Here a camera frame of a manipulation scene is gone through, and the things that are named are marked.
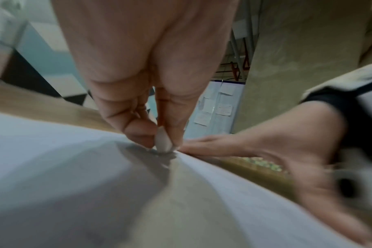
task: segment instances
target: person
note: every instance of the person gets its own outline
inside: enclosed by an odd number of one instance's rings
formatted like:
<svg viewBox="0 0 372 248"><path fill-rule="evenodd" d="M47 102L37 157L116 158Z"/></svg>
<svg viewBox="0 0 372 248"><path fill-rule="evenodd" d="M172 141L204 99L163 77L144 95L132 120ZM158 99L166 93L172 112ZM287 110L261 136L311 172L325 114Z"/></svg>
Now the person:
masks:
<svg viewBox="0 0 372 248"><path fill-rule="evenodd" d="M283 165L310 213L349 239L372 242L372 232L341 204L333 180L324 173L343 140L365 145L372 154L372 145L366 145L372 117L358 101L369 92L362 87L372 85L368 74L358 71L339 83L327 82L290 111L235 135L208 136L182 145L184 126L224 55L238 3L52 2L100 114L114 128L151 148L157 126L164 126L172 143L184 153L260 156ZM355 83L346 87L348 81ZM145 109L152 86L157 125Z"/></svg>

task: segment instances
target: metal pole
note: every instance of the metal pole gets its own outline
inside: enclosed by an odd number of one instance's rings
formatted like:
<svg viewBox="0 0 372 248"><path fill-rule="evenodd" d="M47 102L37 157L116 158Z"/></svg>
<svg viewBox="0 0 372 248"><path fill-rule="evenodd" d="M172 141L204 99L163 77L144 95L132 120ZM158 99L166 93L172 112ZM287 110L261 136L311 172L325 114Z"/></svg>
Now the metal pole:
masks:
<svg viewBox="0 0 372 248"><path fill-rule="evenodd" d="M249 60L251 64L255 46L254 46L254 36L253 36L253 24L251 22L250 0L243 0L243 8L244 8L244 17L246 18L247 44L249 45L248 51L249 51Z"/></svg>
<svg viewBox="0 0 372 248"><path fill-rule="evenodd" d="M239 56L238 45L236 44L234 31L232 29L231 29L230 41L231 41L231 45L232 45L232 50L234 51L234 54L235 54L236 62L238 64L240 75L242 76L242 80L246 81L246 77L245 77L244 71L243 71L242 60L240 59L240 56Z"/></svg>

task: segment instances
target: wall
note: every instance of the wall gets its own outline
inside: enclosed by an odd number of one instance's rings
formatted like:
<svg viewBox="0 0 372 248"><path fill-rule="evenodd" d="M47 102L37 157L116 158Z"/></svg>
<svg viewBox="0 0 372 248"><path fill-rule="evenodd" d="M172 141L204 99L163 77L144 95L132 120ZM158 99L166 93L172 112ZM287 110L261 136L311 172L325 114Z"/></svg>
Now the wall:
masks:
<svg viewBox="0 0 372 248"><path fill-rule="evenodd" d="M265 0L260 36L233 132L297 104L303 91L354 70L369 1Z"/></svg>

